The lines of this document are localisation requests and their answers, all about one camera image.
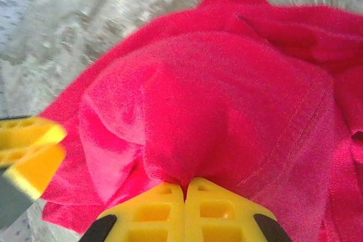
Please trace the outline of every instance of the concrete floor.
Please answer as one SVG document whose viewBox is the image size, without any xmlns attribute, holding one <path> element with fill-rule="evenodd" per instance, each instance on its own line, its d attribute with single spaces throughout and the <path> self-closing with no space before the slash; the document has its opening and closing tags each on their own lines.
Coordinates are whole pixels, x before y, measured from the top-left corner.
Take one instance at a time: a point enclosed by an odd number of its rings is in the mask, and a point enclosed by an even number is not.
<svg viewBox="0 0 363 242">
<path fill-rule="evenodd" d="M 151 18 L 191 7 L 197 1 L 32 0 L 0 51 L 9 114 L 39 113 L 110 46 Z M 363 0 L 269 1 L 324 4 L 363 12 Z M 36 203 L 4 241 L 76 241 L 72 232 L 41 221 L 42 206 L 42 202 Z M 28 230 L 27 236 L 20 238 L 19 230 Z"/>
</svg>

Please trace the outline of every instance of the pink fabric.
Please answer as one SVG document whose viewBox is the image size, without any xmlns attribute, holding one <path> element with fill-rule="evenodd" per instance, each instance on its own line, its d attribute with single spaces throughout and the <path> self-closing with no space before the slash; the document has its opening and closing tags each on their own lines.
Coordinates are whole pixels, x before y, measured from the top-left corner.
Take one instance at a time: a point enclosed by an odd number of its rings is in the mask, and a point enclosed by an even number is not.
<svg viewBox="0 0 363 242">
<path fill-rule="evenodd" d="M 269 208 L 294 241 L 361 240 L 362 56 L 363 17 L 324 6 L 203 0 L 153 20 L 42 113 L 69 131 L 44 219 L 84 232 L 161 181 L 201 176 Z"/>
</svg>

